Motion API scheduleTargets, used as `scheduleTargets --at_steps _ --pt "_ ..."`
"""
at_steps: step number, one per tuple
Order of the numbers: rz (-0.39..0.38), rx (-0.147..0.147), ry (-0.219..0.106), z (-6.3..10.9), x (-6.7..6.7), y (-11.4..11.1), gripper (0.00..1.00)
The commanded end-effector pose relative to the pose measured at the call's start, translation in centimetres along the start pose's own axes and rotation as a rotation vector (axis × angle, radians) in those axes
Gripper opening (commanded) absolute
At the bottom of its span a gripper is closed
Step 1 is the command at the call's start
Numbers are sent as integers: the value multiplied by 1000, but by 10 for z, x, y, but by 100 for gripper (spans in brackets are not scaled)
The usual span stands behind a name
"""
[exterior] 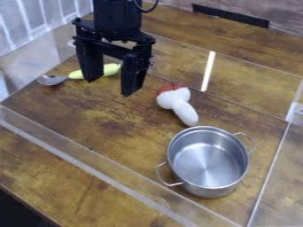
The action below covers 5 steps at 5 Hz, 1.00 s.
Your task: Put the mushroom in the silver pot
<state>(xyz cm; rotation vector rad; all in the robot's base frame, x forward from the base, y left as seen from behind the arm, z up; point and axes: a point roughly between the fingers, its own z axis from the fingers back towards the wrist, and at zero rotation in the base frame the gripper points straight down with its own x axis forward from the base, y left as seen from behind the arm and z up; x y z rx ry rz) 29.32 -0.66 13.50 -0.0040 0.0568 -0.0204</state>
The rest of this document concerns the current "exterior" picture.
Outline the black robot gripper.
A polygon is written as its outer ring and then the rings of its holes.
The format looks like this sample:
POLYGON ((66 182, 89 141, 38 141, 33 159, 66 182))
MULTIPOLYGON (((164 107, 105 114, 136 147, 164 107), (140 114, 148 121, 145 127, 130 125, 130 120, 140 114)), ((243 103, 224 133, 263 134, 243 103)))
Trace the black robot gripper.
POLYGON ((74 18, 73 36, 82 77, 96 81, 104 73, 102 54, 122 58, 120 87, 128 97, 142 86, 154 38, 141 31, 141 0, 92 0, 93 20, 74 18))

